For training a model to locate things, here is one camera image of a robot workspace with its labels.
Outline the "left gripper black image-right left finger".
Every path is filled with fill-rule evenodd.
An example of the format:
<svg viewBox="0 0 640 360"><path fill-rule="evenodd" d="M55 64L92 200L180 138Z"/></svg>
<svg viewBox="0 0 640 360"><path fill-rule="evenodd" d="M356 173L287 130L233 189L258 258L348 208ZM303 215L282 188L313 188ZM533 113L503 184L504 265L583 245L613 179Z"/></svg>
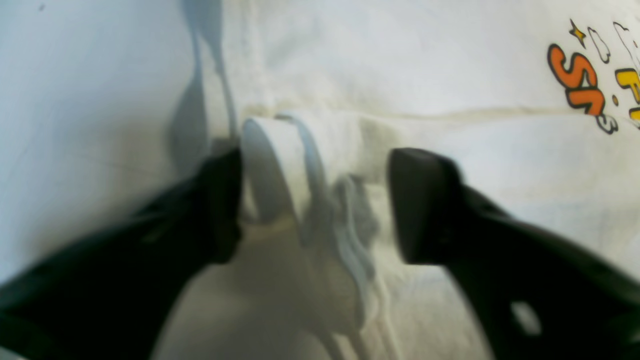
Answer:
<svg viewBox="0 0 640 360"><path fill-rule="evenodd" d="M27 360L148 360L183 287L241 240L238 149L121 224L1 287L1 348Z"/></svg>

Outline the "left gripper black image-right right finger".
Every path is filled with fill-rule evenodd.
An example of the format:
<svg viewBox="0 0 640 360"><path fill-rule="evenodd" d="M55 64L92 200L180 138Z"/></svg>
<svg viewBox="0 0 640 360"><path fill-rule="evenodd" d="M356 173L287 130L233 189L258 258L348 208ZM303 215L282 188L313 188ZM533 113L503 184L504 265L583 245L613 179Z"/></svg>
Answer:
<svg viewBox="0 0 640 360"><path fill-rule="evenodd" d="M403 260L445 267L496 360L639 358L638 281L515 219L466 186L450 158L395 148L387 169Z"/></svg>

